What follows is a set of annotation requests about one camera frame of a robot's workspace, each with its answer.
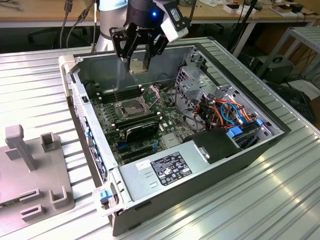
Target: desk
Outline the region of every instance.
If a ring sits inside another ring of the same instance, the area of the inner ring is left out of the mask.
[[[60,27],[63,23],[65,12],[65,0],[19,0],[20,7],[24,11],[0,7],[0,28],[31,28],[31,27]],[[66,26],[72,26],[77,20],[79,14],[86,8],[86,0],[73,0],[72,12],[68,16]],[[179,7],[184,16],[189,16],[191,8]],[[282,17],[270,9],[270,5],[265,5],[262,11],[257,11],[249,17],[248,26],[245,29],[233,55],[237,57],[241,49],[248,40],[251,32],[257,23],[296,23],[308,22],[307,26],[312,26],[319,17],[308,15],[297,17]],[[78,26],[93,26],[94,15],[91,11],[86,20]],[[200,1],[197,2],[192,22],[193,24],[225,24],[236,23],[239,15],[230,14],[223,10],[221,5],[211,7]]]
[[[182,39],[178,44],[190,44]],[[246,169],[143,222],[116,239],[319,239],[320,132],[219,43],[197,38],[291,132]],[[12,232],[1,240],[113,239],[91,193],[94,182],[66,103],[58,57],[89,53],[90,47],[0,55],[0,122],[32,123],[25,139],[59,134],[75,207]],[[207,71],[220,83],[224,77]]]

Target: white box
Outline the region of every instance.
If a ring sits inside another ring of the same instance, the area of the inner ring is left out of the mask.
[[[244,16],[244,15],[247,14],[249,8],[250,8],[250,6],[246,6],[246,5],[244,6],[243,12],[242,12],[242,16]],[[242,5],[239,6],[239,9],[236,11],[236,13],[240,15],[240,14],[241,14],[241,11],[242,11]],[[250,15],[255,14],[256,11],[257,11],[257,10],[255,10],[255,9],[253,8],[252,11],[251,11],[251,13],[250,13]]]

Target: cable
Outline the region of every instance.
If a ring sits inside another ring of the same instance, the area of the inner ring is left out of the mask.
[[[202,122],[200,122],[200,121],[198,121],[198,120],[195,120],[195,119],[193,119],[192,117],[189,117],[189,116],[183,114],[182,111],[179,110],[178,104],[177,104],[177,93],[178,93],[178,87],[175,88],[175,94],[174,94],[174,102],[175,102],[175,108],[176,108],[176,110],[177,110],[179,113],[181,113],[183,116],[185,116],[187,119],[191,119],[191,120],[195,121],[196,123],[201,124],[201,125],[203,126],[204,124],[203,124]]]
[[[97,0],[94,0],[94,27],[93,27],[93,43],[91,53],[95,51],[96,46],[96,30],[97,30]]]
[[[236,23],[235,28],[233,29],[233,32],[232,32],[232,34],[231,34],[231,37],[229,38],[228,46],[229,46],[230,41],[231,41],[231,39],[233,38],[233,36],[234,36],[234,34],[235,34],[235,32],[236,32],[236,29],[239,27],[239,25],[238,25],[238,24],[239,24],[239,22],[240,22],[240,19],[241,19],[242,13],[244,12],[244,8],[245,8],[245,3],[243,2],[242,9],[241,9],[241,13],[240,13],[240,16],[239,16],[238,22]]]
[[[307,60],[306,60],[306,63],[305,63],[305,65],[304,65],[304,67],[303,67],[302,70],[299,72],[299,75],[302,74],[302,73],[305,71],[305,68],[306,68],[307,65],[308,65],[309,58],[310,58],[310,56],[311,56],[311,51],[312,51],[312,49],[310,48],[309,56],[308,56],[308,58],[307,58]]]
[[[194,11],[195,11],[195,7],[196,7],[196,3],[197,3],[197,0],[193,0],[192,8],[191,8],[190,16],[189,16],[189,21],[190,21],[190,23],[191,23],[192,17],[194,16]]]
[[[68,36],[66,37],[66,48],[69,48],[69,46],[68,46],[69,45],[69,38],[71,36],[72,31],[75,29],[75,27],[77,26],[78,23],[79,23],[78,21],[75,22],[75,24],[71,27],[71,29],[68,33]]]
[[[89,13],[89,11],[90,11],[90,9],[91,9],[91,7],[92,7],[93,4],[94,4],[94,1],[92,0],[91,3],[90,3],[90,5],[89,5],[85,10],[82,11],[82,13],[78,16],[77,21],[76,21],[76,22],[73,24],[73,26],[71,27],[71,29],[70,29],[70,31],[69,31],[69,33],[68,33],[68,36],[67,36],[67,38],[66,38],[66,48],[69,47],[69,46],[68,46],[68,43],[69,43],[69,38],[70,38],[70,36],[71,36],[72,31],[75,29],[75,27],[76,27],[79,23],[82,23],[82,22],[86,19],[86,17],[88,16],[88,13]]]
[[[231,121],[228,118],[226,118],[226,116],[224,114],[223,106],[224,106],[224,104],[222,104],[222,106],[220,108],[221,116],[223,117],[224,120],[226,120],[227,122],[231,123],[233,126],[236,126],[233,121]]]
[[[223,111],[224,111],[224,105],[230,105],[230,106],[232,106],[232,107],[234,108],[236,114],[238,115],[238,117],[241,119],[241,121],[244,122],[244,123],[247,123],[247,122],[248,122],[248,121],[246,120],[246,118],[239,113],[238,108],[236,107],[236,105],[234,105],[233,103],[230,103],[230,102],[225,102],[224,104],[221,105],[220,112],[221,112],[222,117],[223,117],[226,121],[228,121],[228,122],[230,122],[230,123],[233,123],[233,126],[235,126],[234,122],[231,121],[231,120],[229,120],[229,119],[227,119],[226,116],[225,116],[225,114],[223,113]]]
[[[66,22],[67,22],[68,15],[72,10],[72,5],[73,5],[73,0],[65,0],[65,3],[64,3],[65,15],[64,15],[64,19],[63,19],[63,23],[62,23],[62,27],[61,27],[60,42],[59,42],[59,45],[60,45],[61,49],[62,49],[62,36],[64,34],[65,25],[66,25]]]
[[[159,73],[158,75],[156,75],[156,76],[154,77],[153,82],[155,83],[155,82],[156,82],[156,79],[157,79],[159,76],[161,76],[161,75],[165,75],[165,76],[167,76],[168,78],[170,78],[170,77],[168,76],[168,74],[166,74],[165,72],[161,72],[161,73]]]
[[[67,22],[67,18],[68,18],[68,13],[65,13],[64,15],[64,20],[63,20],[63,23],[62,23],[62,27],[61,27],[61,32],[60,32],[60,48],[62,49],[62,35],[64,34],[64,29],[65,29],[65,25],[66,25],[66,22]]]
[[[313,56],[313,58],[312,58],[312,60],[309,62],[309,64],[304,68],[304,70],[302,71],[302,72],[304,72],[305,70],[307,70],[307,68],[309,67],[309,65],[313,62],[313,60],[316,58],[316,54]]]

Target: computer component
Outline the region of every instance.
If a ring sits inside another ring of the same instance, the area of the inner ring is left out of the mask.
[[[267,60],[268,56],[257,56],[255,57],[250,65],[249,69],[257,74],[262,65]],[[267,80],[275,84],[281,84],[285,82],[285,78],[294,68],[294,64],[282,55],[277,55],[270,63],[268,68],[265,70],[261,79]]]
[[[313,124],[315,122],[314,116],[309,108],[311,100],[303,91],[272,82],[267,82],[266,84],[310,123]]]
[[[296,4],[290,4],[291,12],[293,13],[300,13],[304,6],[302,4],[296,3]]]
[[[102,184],[92,197],[114,236],[249,166],[290,131],[197,43],[167,47],[140,74],[109,52],[75,61],[74,109]],[[88,80],[99,89],[87,92]]]

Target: warning label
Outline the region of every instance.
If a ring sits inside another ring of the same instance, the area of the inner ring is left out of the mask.
[[[163,186],[192,174],[191,169],[178,151],[152,161],[151,166]]]

